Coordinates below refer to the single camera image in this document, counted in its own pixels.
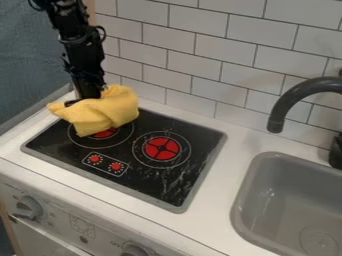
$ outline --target yellow cloth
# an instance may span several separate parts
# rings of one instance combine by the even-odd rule
[[[127,86],[111,85],[100,99],[81,100],[70,107],[49,103],[47,108],[56,116],[72,123],[80,137],[118,128],[139,116],[138,97]]]

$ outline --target toy stove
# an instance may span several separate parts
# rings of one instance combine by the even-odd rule
[[[22,150],[169,211],[186,210],[225,136],[146,110],[118,129],[80,138],[60,120]]]

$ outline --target red burner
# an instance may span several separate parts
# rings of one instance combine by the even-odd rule
[[[159,161],[168,161],[175,158],[180,151],[177,141],[169,137],[149,139],[144,145],[145,154]]]
[[[118,163],[118,162],[112,163],[112,164],[111,164],[111,168],[112,168],[113,171],[120,171],[120,169],[121,169],[121,164]]]
[[[92,155],[92,156],[90,156],[90,161],[92,162],[92,163],[98,163],[98,162],[100,162],[100,156],[99,155]]]
[[[116,128],[109,128],[106,131],[98,132],[90,136],[92,139],[107,139],[109,137],[112,137],[114,134],[116,134],[118,129]]]

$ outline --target gray sink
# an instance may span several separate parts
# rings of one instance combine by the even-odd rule
[[[342,256],[342,173],[263,153],[250,165],[231,221],[241,237],[279,255]]]

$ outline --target faucet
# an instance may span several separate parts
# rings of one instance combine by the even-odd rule
[[[319,77],[292,87],[274,105],[268,119],[267,130],[271,133],[281,133],[289,110],[298,101],[320,92],[342,94],[342,77]],[[329,163],[332,167],[342,170],[342,134],[334,138],[329,154]]]
[[[274,105],[268,119],[267,130],[272,133],[283,131],[285,117],[289,110],[300,100],[320,92],[342,94],[342,78],[319,77],[304,81],[288,90]]]

